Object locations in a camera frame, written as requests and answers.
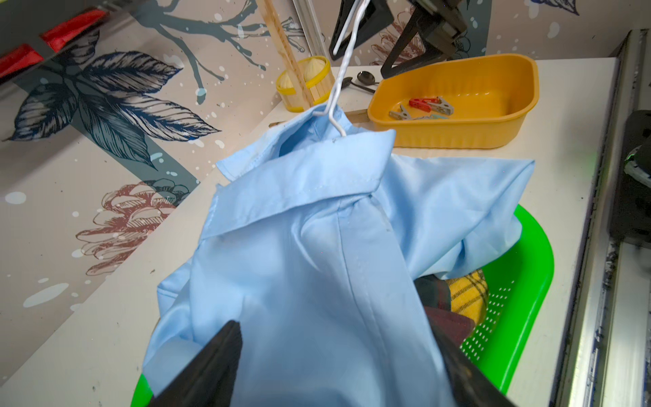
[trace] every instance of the yellow plastic basin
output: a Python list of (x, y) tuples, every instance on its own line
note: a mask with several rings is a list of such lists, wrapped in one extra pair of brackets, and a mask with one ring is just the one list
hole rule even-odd
[[(412, 117), (412, 98), (441, 96), (454, 107), (449, 119), (396, 120), (402, 104)], [(538, 103), (538, 67), (531, 58), (500, 54), (447, 61), (380, 82), (368, 107), (377, 130), (396, 130), (396, 147), (495, 148), (517, 136)]]

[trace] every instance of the white countertop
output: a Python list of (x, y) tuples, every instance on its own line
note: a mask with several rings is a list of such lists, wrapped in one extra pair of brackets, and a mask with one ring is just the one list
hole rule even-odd
[[(612, 58), (537, 62), (540, 101), (506, 146), (494, 150), (395, 149), (398, 154), (422, 158), (536, 160), (521, 204), (547, 233), (555, 272), (508, 391), (516, 404), (527, 407), (549, 404), (616, 72)], [(381, 77), (379, 66), (349, 68), (349, 75), (354, 77), (360, 70)], [(345, 111), (364, 109), (370, 99), (365, 91), (351, 88), (342, 92), (340, 106)], [(240, 141), (242, 147), (264, 133), (269, 123), (294, 115), (278, 105)], [(215, 170), (7, 380), (0, 388), (1, 406), (130, 405), (159, 318), (156, 285), (192, 256), (218, 183), (227, 181)]]

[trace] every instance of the spoon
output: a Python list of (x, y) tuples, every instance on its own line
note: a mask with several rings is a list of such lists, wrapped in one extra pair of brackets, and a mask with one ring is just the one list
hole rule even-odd
[(375, 90), (371, 88), (367, 88), (366, 86), (358, 85), (355, 82), (353, 82), (353, 77), (352, 76), (346, 76), (344, 78), (344, 81), (341, 83), (341, 89), (345, 89), (349, 87), (350, 85), (356, 86), (360, 89), (364, 89), (367, 92), (375, 93)]
[(369, 71), (362, 71), (357, 74), (357, 80), (366, 86), (377, 85), (380, 82), (375, 82), (375, 77)]

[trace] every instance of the white wire hanger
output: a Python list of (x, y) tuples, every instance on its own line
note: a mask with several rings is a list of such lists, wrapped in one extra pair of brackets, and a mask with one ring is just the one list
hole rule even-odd
[(339, 67), (339, 72), (337, 72), (337, 80), (335, 81), (335, 84), (332, 86), (332, 90), (330, 91), (330, 97), (327, 99), (327, 105), (325, 106), (325, 109), (323, 111), (315, 111), (313, 113), (314, 116), (325, 116), (326, 112), (328, 115), (328, 120), (332, 125), (339, 131), (339, 134), (341, 134), (341, 137), (346, 137), (346, 130), (337, 123), (335, 120), (335, 107), (337, 106), (337, 101), (339, 100), (339, 94), (341, 93), (341, 85), (344, 81), (344, 76), (346, 76), (346, 69), (348, 69), (348, 64), (350, 64), (350, 59), (353, 57), (353, 51), (355, 50), (355, 43), (357, 42), (357, 30), (359, 30), (359, 23), (364, 17), (364, 13), (366, 12), (367, 6), (370, 3), (370, 0), (355, 0), (355, 3), (353, 3), (353, 7), (350, 9), (350, 13), (348, 13), (348, 17), (346, 18), (346, 23), (344, 23), (344, 27), (341, 30), (341, 34), (339, 35), (339, 38), (337, 39), (337, 43), (335, 44), (335, 48), (333, 49), (333, 54), (336, 54), (337, 51), (339, 50), (339, 47), (341, 46), (341, 42), (344, 40), (346, 36), (346, 32), (348, 31), (348, 26), (350, 25), (350, 20), (353, 18), (353, 13), (355, 12), (355, 9), (359, 5), (359, 8), (357, 9), (357, 14), (355, 15), (355, 21), (353, 22), (353, 29), (352, 32), (350, 33), (350, 41), (348, 42), (348, 46), (346, 47), (346, 52), (344, 53), (344, 57), (341, 60), (341, 66)]

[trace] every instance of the green laundry basket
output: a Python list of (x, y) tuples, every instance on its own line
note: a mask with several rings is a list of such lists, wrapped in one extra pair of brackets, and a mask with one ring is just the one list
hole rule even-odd
[[(522, 207), (522, 236), (502, 257), (483, 267), (488, 283), (486, 320), (461, 346), (466, 356), (506, 394), (554, 274), (547, 235)], [(143, 375), (131, 407), (146, 407), (153, 394)]]

